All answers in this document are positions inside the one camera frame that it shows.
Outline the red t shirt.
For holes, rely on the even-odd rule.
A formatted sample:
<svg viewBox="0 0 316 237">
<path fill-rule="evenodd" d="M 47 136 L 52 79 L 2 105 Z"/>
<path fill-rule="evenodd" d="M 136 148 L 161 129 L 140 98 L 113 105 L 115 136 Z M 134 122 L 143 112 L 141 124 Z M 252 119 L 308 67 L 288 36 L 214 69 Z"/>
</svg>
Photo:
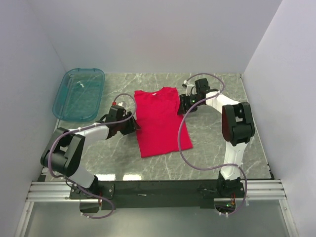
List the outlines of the red t shirt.
<svg viewBox="0 0 316 237">
<path fill-rule="evenodd" d="M 178 115 L 180 100 L 175 87 L 163 87 L 155 92 L 136 90 L 136 132 L 142 158 L 179 151 L 178 130 L 183 119 Z"/>
</svg>

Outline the teal transparent plastic bin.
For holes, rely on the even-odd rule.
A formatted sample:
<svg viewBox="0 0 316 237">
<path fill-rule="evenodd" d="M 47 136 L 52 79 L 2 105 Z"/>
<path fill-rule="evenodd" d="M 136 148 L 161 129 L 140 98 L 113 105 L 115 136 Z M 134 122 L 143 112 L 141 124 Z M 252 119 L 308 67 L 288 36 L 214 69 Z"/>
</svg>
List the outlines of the teal transparent plastic bin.
<svg viewBox="0 0 316 237">
<path fill-rule="evenodd" d="M 75 68 L 66 72 L 59 86 L 52 112 L 68 122 L 88 122 L 96 118 L 103 94 L 102 70 Z"/>
</svg>

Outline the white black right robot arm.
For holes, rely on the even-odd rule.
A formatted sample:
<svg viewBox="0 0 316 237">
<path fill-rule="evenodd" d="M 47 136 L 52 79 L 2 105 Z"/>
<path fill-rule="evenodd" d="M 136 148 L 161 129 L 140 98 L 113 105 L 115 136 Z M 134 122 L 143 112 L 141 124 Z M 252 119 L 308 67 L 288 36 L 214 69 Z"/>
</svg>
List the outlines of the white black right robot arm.
<svg viewBox="0 0 316 237">
<path fill-rule="evenodd" d="M 255 134 L 250 104 L 235 101 L 223 95 L 220 90 L 211 89 L 205 78 L 196 80 L 194 84 L 185 80 L 182 86 L 186 93 L 179 96 L 178 115 L 195 112 L 200 105 L 210 106 L 222 115 L 221 131 L 226 141 L 226 149 L 216 192 L 222 197 L 228 197 L 243 190 L 239 168 L 245 148 Z"/>
</svg>

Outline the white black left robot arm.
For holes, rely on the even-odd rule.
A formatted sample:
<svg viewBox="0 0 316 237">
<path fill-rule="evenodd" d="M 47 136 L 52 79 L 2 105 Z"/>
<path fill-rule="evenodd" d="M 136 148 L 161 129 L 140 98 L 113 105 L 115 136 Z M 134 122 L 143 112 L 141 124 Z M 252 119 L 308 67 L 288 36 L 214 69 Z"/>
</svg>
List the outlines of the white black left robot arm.
<svg viewBox="0 0 316 237">
<path fill-rule="evenodd" d="M 81 192 L 87 198 L 102 193 L 98 178 L 80 165 L 83 151 L 92 143 L 107 140 L 118 132 L 128 135 L 140 130 L 132 112 L 121 105 L 112 105 L 109 112 L 94 124 L 84 128 L 57 128 L 46 146 L 40 163 L 50 172 L 74 181 L 81 186 Z"/>
</svg>

